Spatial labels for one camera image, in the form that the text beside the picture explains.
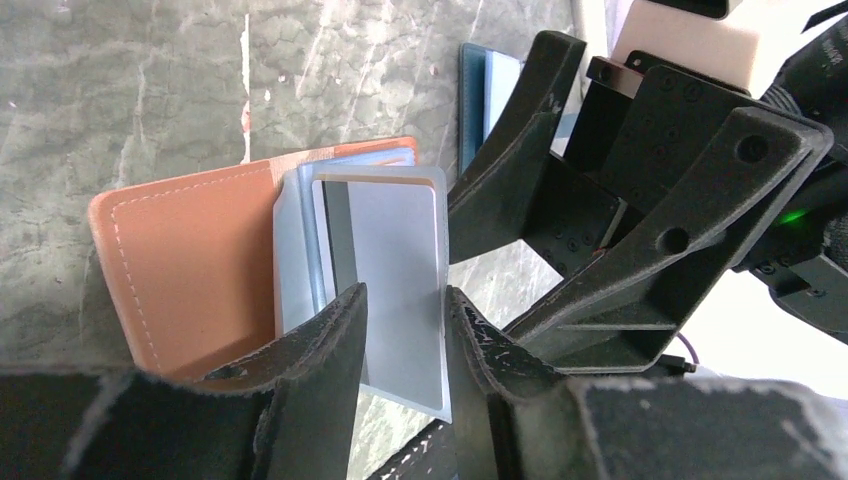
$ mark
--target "wallet stitching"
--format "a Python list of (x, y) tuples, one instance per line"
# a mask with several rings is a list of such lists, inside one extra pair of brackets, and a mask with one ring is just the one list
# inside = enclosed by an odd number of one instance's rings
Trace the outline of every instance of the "wallet stitching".
[(129, 263), (127, 261), (126, 255), (124, 254), (124, 247), (121, 244), (121, 235), (120, 235), (120, 230), (118, 228), (118, 220), (115, 218), (115, 211), (118, 209), (118, 207), (122, 207), (124, 205), (129, 205), (129, 204), (141, 202), (141, 201), (144, 201), (144, 200), (150, 200), (150, 199), (153, 199), (153, 198), (164, 197), (164, 196), (167, 196), (167, 195), (171, 195), (173, 193), (185, 192), (187, 190), (193, 190), (193, 189), (198, 188), (198, 187), (205, 187), (205, 186), (209, 186), (209, 185), (214, 185), (216, 183), (223, 183), (223, 182), (226, 182), (226, 181), (229, 181), (229, 180), (233, 180), (233, 179), (240, 178), (240, 177), (246, 177), (248, 175), (253, 175), (253, 174), (256, 174), (256, 173), (267, 172), (268, 170), (270, 170), (270, 167), (266, 167), (266, 168), (263, 168), (261, 170), (254, 170), (252, 172), (233, 175), (233, 176), (230, 176), (230, 177), (219, 178), (217, 180), (212, 180), (212, 181), (209, 181), (209, 182), (198, 183), (198, 184), (191, 185), (191, 186), (188, 186), (188, 187), (177, 188), (177, 189), (174, 189), (174, 190), (167, 190), (165, 192), (160, 192), (160, 193), (156, 193), (156, 194), (153, 194), (153, 195), (145, 195), (143, 197), (137, 197), (137, 198), (133, 198), (133, 199), (130, 199), (130, 200), (124, 200), (123, 202), (119, 202), (119, 203), (115, 204), (115, 206), (112, 207), (112, 211), (110, 212), (110, 216), (112, 218), (112, 226), (115, 229), (115, 241), (118, 244), (118, 253), (121, 255), (121, 263), (124, 264), (124, 273), (126, 274), (127, 283), (129, 284), (130, 291), (132, 292), (133, 300), (135, 300), (136, 311), (138, 312), (139, 319), (141, 320), (141, 325), (144, 328), (144, 334), (147, 337), (147, 344), (150, 346), (150, 351), (153, 353), (153, 361), (156, 363), (156, 367), (160, 371), (162, 370), (162, 365), (159, 363), (159, 354), (156, 352), (156, 347), (153, 345), (153, 338), (150, 336), (150, 329), (147, 326), (147, 321), (144, 319), (144, 309), (141, 306), (141, 299), (138, 298), (138, 293), (136, 292), (135, 284), (133, 283), (132, 275), (130, 274)]

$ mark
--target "marble surface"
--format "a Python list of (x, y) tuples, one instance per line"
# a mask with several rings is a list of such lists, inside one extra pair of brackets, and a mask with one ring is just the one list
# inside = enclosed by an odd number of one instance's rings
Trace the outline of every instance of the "marble surface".
[[(0, 362), (131, 362), (97, 193), (394, 135), (451, 184), (459, 44), (523, 57), (542, 29), (571, 32), (570, 2), (0, 0)], [(451, 270), (498, 324), (558, 280), (520, 243)], [(429, 420), (361, 395), (349, 478)]]

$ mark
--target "cable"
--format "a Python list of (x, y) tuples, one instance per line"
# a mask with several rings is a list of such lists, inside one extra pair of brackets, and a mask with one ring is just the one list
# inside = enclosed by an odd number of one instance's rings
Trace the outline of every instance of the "cable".
[(695, 347), (692, 346), (689, 340), (686, 339), (686, 337), (684, 337), (682, 333), (678, 333), (677, 338), (679, 338), (680, 341), (683, 342), (683, 345), (686, 346), (686, 350), (689, 350), (689, 355), (692, 356), (692, 363), (694, 363), (695, 365), (700, 365), (701, 360), (698, 358), (698, 354), (695, 352)]
[(832, 7), (825, 8), (821, 12), (818, 12), (815, 15), (813, 15), (812, 17), (810, 17), (810, 21), (807, 22), (807, 26), (804, 27), (804, 31), (806, 32), (807, 30), (815, 27), (816, 25), (819, 25), (820, 23), (826, 22), (826, 21), (830, 20), (831, 18), (833, 18), (837, 15), (841, 15), (843, 13), (848, 13), (848, 1), (839, 2), (836, 5), (833, 5)]
[[(848, 10), (848, 1), (833, 8), (837, 7)], [(779, 89), (763, 95), (779, 108), (788, 106), (796, 114), (800, 110), (805, 117), (830, 127), (833, 147), (819, 169), (832, 161), (848, 164), (848, 102), (844, 101), (848, 95), (848, 62), (845, 61), (848, 38), (843, 33), (846, 29), (848, 17), (839, 18), (789, 57), (775, 79), (774, 85)]]

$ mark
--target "screw hole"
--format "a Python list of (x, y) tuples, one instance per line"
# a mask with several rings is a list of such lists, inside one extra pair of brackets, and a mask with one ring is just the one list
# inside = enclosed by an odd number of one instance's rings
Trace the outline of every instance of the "screw hole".
[(689, 234), (682, 228), (670, 228), (657, 239), (657, 250), (666, 255), (678, 255), (689, 248)]
[(612, 68), (609, 65), (604, 65), (601, 71), (598, 72), (598, 79), (602, 82), (608, 82), (612, 78)]
[(674, 87), (676, 85), (677, 85), (677, 79), (674, 78), (671, 75), (666, 75), (662, 79), (662, 85), (660, 86), (660, 89), (664, 90), (664, 91), (669, 91), (669, 90), (674, 89)]
[(760, 272), (763, 275), (774, 275), (775, 271), (776, 269), (771, 264), (766, 263), (760, 266)]
[(768, 155), (768, 142), (759, 135), (745, 137), (736, 146), (736, 156), (747, 163), (757, 163)]
[(689, 103), (695, 103), (701, 99), (704, 89), (697, 82), (692, 82), (683, 90), (683, 99)]

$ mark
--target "green led light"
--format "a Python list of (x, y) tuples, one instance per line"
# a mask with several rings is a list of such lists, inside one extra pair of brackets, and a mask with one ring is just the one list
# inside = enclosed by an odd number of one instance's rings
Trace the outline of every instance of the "green led light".
[(806, 215), (807, 212), (803, 210), (796, 210), (794, 212), (788, 212), (783, 214), (780, 218), (775, 222), (777, 225), (786, 225), (787, 223), (797, 222), (801, 217)]

